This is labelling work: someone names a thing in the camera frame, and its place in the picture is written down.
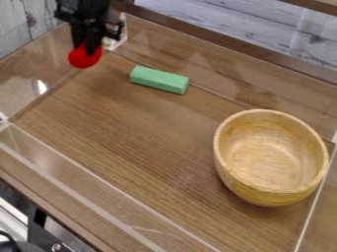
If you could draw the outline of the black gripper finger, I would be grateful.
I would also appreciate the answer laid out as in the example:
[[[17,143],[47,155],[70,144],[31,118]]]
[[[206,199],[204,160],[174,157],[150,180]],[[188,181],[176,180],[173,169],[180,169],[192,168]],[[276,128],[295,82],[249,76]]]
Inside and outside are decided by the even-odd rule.
[[[78,48],[83,40],[86,39],[86,25],[81,21],[74,20],[70,23],[70,26],[71,26],[73,44],[74,47]]]
[[[101,23],[93,24],[87,28],[86,52],[89,56],[91,56],[101,47],[106,31],[106,25]]]

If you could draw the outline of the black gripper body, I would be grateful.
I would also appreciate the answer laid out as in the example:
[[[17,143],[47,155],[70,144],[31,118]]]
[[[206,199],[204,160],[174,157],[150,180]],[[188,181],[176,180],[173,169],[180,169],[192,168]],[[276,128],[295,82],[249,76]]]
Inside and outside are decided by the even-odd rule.
[[[109,16],[116,13],[113,9],[114,0],[55,0],[57,9],[54,16],[69,24],[78,20],[87,28],[97,23],[108,27]]]

